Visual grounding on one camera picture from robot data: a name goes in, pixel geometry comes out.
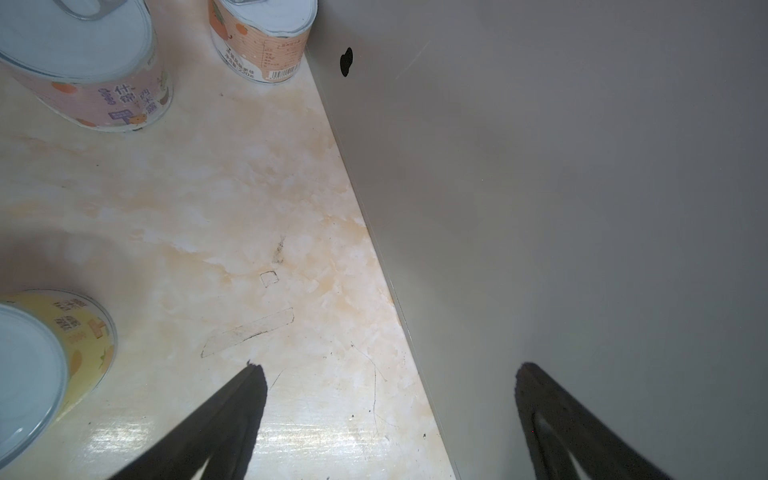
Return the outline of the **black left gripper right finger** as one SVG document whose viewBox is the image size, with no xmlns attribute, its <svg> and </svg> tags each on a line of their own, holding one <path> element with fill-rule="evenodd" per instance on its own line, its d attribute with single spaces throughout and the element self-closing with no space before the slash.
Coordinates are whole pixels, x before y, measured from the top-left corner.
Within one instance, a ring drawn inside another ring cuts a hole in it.
<svg viewBox="0 0 768 480">
<path fill-rule="evenodd" d="M 516 373 L 515 401 L 537 479 L 667 479 L 532 362 Z"/>
</svg>

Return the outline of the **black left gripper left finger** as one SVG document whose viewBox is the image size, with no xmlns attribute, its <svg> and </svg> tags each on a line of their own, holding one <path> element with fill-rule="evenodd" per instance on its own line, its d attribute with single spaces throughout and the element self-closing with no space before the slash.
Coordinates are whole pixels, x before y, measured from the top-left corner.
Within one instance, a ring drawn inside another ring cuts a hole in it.
<svg viewBox="0 0 768 480">
<path fill-rule="evenodd" d="M 243 479 L 267 400 L 260 365 L 247 364 L 115 479 Z"/>
</svg>

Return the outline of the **orange label small can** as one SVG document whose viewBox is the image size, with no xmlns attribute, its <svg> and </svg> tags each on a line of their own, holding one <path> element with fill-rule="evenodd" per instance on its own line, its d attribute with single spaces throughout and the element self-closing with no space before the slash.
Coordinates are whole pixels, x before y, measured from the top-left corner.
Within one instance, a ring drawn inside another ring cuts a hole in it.
<svg viewBox="0 0 768 480">
<path fill-rule="evenodd" d="M 207 5 L 214 48 L 240 76 L 276 84 L 299 69 L 316 0 L 209 0 Z"/>
</svg>

